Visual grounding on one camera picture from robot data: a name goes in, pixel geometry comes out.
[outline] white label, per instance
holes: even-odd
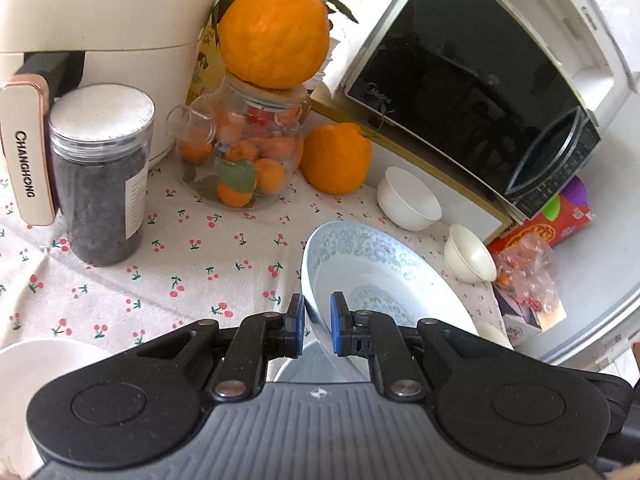
[[[145,216],[146,172],[148,163],[139,173],[124,183],[125,229],[127,239],[131,238],[142,225]]]

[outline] table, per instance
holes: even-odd
[[[103,268],[74,256],[60,218],[48,227],[25,224],[0,173],[0,348],[27,338],[72,337],[120,352],[197,319],[212,317],[226,328],[250,314],[286,310],[300,292],[306,240],[318,226],[346,218],[411,247],[472,318],[504,331],[491,287],[447,273],[446,225],[406,232],[382,214],[373,188],[329,196],[300,174],[274,205],[229,210],[182,184],[173,163],[166,159],[149,173],[142,246],[129,260]],[[305,342],[312,338],[305,330]]]

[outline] clear plastic bag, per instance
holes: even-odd
[[[560,301],[555,284],[551,246],[539,235],[528,233],[517,244],[494,255],[498,277],[495,285],[520,308],[551,313]]]

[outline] glass teapot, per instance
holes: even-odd
[[[302,158],[306,99],[302,85],[266,90],[227,72],[217,91],[167,117],[178,177],[203,199],[231,208],[274,202]]]

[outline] gray ribbed plate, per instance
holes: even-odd
[[[370,383],[267,383],[217,407],[171,456],[121,472],[49,463],[35,480],[597,480],[587,466],[540,475],[500,471],[451,447],[425,412]]]

